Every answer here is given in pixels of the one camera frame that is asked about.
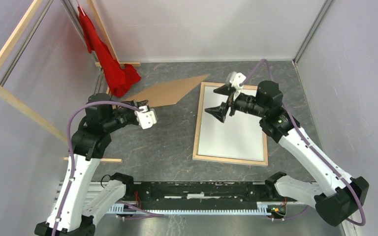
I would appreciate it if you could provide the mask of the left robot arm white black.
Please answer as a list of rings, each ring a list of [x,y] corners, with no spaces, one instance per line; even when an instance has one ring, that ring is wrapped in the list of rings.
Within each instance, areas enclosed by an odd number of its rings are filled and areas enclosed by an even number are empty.
[[[66,128],[68,167],[54,208],[46,221],[38,223],[37,236],[93,236],[101,218],[119,199],[135,194],[133,177],[116,173],[107,186],[86,206],[92,177],[100,165],[111,133],[128,125],[152,127],[156,114],[148,100],[113,101],[106,93],[89,97],[69,118]]]

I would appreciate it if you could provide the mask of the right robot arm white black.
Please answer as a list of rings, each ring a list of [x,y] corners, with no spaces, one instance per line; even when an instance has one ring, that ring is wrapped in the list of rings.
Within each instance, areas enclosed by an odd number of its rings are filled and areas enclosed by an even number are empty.
[[[277,172],[265,181],[264,193],[269,200],[286,197],[300,201],[314,208],[331,226],[351,221],[355,212],[359,212],[361,218],[357,225],[366,224],[363,204],[369,183],[363,177],[352,177],[311,140],[285,106],[277,83],[260,82],[255,95],[246,95],[228,83],[214,89],[214,93],[224,95],[226,100],[219,106],[207,108],[207,113],[220,122],[236,112],[259,117],[262,131],[289,151],[315,180],[314,183],[304,182]]]

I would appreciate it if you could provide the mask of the brown frame backing board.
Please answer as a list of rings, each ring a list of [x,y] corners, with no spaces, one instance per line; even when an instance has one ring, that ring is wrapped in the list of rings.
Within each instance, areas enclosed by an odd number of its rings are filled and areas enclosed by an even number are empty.
[[[129,98],[126,101],[148,100],[150,108],[177,104],[184,96],[207,79],[210,74],[157,83]]]

